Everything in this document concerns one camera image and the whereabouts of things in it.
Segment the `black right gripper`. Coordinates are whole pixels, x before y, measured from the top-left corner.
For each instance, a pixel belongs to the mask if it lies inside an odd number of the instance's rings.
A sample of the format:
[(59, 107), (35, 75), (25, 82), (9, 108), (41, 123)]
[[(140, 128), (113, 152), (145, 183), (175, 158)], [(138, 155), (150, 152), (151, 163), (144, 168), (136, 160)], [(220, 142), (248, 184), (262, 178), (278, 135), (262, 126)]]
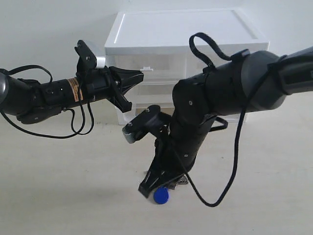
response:
[(170, 179), (170, 172), (190, 171), (198, 152), (198, 128), (187, 124), (178, 115), (173, 115), (169, 123), (160, 129), (158, 141), (159, 160), (153, 159), (138, 191), (148, 198), (158, 187), (175, 190), (187, 185), (188, 179), (181, 174)]

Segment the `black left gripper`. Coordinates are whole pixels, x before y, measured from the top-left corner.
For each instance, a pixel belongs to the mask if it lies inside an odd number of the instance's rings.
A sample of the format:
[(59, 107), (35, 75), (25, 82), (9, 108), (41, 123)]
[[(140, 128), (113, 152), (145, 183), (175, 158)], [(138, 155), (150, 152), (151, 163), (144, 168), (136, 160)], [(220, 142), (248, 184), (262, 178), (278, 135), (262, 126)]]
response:
[(143, 81), (143, 73), (138, 70), (105, 66), (104, 69), (83, 71), (80, 73), (80, 78), (83, 81), (81, 88), (84, 101), (107, 99), (121, 112), (129, 112), (132, 103), (124, 94)]

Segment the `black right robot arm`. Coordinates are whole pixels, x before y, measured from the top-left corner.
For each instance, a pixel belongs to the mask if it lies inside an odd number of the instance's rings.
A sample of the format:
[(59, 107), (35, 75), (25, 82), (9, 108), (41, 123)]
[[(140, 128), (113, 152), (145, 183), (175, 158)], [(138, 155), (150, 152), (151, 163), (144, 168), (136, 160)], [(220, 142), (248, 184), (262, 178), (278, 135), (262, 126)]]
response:
[(313, 89), (313, 49), (278, 56), (269, 51), (239, 52), (229, 63), (179, 81), (173, 89), (174, 113), (152, 105), (137, 116), (142, 138), (153, 134), (155, 156), (139, 184), (149, 197), (178, 181), (194, 166), (213, 123), (223, 116), (274, 110), (285, 98)]

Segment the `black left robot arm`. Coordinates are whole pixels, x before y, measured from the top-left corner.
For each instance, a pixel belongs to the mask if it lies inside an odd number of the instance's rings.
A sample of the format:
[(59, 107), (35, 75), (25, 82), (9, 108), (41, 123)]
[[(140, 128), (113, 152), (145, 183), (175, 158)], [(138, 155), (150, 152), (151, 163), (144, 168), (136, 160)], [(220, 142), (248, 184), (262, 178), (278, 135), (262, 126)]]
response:
[(13, 78), (16, 73), (36, 68), (0, 70), (0, 109), (22, 124), (39, 123), (66, 109), (103, 99), (126, 113), (132, 109), (132, 103), (125, 94), (144, 78), (141, 71), (114, 66), (79, 69), (73, 78), (42, 84), (35, 79)]

